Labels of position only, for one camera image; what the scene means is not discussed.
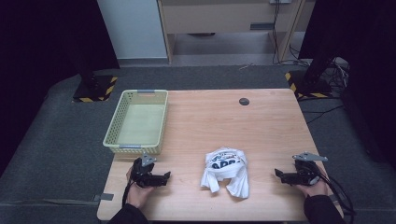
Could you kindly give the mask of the white printed t-shirt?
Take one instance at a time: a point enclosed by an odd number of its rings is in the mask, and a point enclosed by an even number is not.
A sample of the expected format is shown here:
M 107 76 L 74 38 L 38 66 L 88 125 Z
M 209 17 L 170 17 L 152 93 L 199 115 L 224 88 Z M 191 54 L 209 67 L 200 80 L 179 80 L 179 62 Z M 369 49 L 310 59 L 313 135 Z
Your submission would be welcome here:
M 226 186 L 237 198 L 249 197 L 248 160 L 245 152 L 231 147 L 221 147 L 205 155 L 205 169 L 200 185 L 212 193 L 219 191 L 219 182 L 229 179 Z

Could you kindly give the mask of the pale green plastic basket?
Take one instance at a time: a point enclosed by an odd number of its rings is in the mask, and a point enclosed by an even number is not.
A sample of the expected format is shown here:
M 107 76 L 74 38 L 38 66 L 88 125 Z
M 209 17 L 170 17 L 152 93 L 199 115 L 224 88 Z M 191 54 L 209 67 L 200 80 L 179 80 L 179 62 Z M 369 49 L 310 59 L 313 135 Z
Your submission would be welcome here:
M 116 106 L 103 145 L 113 153 L 160 154 L 168 91 L 127 90 Z

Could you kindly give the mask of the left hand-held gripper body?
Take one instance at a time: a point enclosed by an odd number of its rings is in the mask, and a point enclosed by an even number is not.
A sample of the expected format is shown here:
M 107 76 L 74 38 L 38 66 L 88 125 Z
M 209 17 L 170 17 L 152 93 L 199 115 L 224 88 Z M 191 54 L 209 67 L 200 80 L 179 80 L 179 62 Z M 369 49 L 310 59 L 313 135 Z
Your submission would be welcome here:
M 141 188 L 153 187 L 155 180 L 162 180 L 158 178 L 158 175 L 153 175 L 151 173 L 155 158 L 151 157 L 149 154 L 143 154 L 141 157 L 134 161 L 132 166 L 132 172 L 130 174 L 130 182 L 136 183 Z

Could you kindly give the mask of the white panel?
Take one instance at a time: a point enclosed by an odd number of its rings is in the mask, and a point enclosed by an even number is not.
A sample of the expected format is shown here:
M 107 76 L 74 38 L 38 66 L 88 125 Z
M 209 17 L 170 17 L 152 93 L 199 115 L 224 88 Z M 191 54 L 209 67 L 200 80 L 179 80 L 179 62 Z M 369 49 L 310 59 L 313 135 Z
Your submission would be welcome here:
M 119 60 L 166 59 L 157 0 L 97 0 Z

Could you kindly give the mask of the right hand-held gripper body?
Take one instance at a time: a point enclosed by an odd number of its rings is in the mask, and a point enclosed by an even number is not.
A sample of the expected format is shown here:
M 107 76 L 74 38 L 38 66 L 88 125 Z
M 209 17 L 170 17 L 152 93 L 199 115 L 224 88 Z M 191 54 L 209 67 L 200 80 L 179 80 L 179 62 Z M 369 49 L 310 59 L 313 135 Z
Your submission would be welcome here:
M 313 186 L 320 180 L 320 170 L 316 165 L 316 161 L 328 160 L 327 157 L 310 152 L 293 155 L 292 158 L 294 159 L 294 166 L 297 171 L 295 185 L 303 186 Z

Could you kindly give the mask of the light wooden desk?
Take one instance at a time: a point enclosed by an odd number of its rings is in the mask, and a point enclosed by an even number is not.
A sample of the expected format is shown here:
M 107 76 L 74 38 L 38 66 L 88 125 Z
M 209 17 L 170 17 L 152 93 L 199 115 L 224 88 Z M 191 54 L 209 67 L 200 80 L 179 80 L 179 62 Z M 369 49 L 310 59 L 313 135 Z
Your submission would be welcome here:
M 179 34 L 270 31 L 275 56 L 287 57 L 301 22 L 308 22 L 309 0 L 157 0 L 169 61 Z

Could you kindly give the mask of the dark curtain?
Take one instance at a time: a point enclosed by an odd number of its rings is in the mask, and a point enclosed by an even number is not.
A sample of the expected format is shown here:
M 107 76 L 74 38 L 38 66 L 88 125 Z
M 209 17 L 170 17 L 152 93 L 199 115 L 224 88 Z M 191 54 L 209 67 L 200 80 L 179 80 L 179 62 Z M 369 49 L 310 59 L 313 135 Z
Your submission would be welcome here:
M 300 51 L 314 84 L 337 57 L 342 99 L 368 153 L 396 169 L 396 0 L 316 0 Z
M 0 175 L 51 86 L 118 66 L 98 0 L 0 0 Z

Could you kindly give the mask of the black stand base hazard stripes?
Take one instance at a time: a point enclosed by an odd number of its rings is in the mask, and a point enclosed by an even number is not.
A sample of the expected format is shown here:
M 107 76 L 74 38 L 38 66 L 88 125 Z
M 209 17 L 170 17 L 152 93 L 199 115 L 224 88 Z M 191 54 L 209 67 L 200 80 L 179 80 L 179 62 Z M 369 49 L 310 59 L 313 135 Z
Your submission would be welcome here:
M 327 61 L 314 59 L 311 63 L 298 60 L 305 69 L 291 70 L 285 78 L 297 99 L 326 98 L 332 96 L 330 84 L 321 77 L 328 67 Z
M 81 81 L 73 95 L 74 102 L 90 103 L 106 101 L 113 92 L 117 78 L 111 75 L 97 76 L 93 72 L 80 76 Z

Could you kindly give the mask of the person's right hand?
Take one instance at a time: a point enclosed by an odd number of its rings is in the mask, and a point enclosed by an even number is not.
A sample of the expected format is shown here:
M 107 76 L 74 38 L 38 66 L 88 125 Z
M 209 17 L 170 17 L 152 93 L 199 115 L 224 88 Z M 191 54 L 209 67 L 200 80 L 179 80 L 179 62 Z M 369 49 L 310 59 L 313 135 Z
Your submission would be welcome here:
M 322 178 L 313 186 L 295 185 L 295 188 L 300 190 L 305 198 L 318 195 L 328 195 L 327 184 Z

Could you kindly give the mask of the person's left hand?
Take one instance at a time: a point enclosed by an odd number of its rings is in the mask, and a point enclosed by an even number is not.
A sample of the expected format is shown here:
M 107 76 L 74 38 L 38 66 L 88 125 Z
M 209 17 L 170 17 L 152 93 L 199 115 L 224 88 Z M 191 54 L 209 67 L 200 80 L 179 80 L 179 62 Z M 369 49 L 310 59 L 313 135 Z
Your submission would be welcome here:
M 154 190 L 154 187 L 141 188 L 136 183 L 132 183 L 125 202 L 136 208 L 142 208 Z

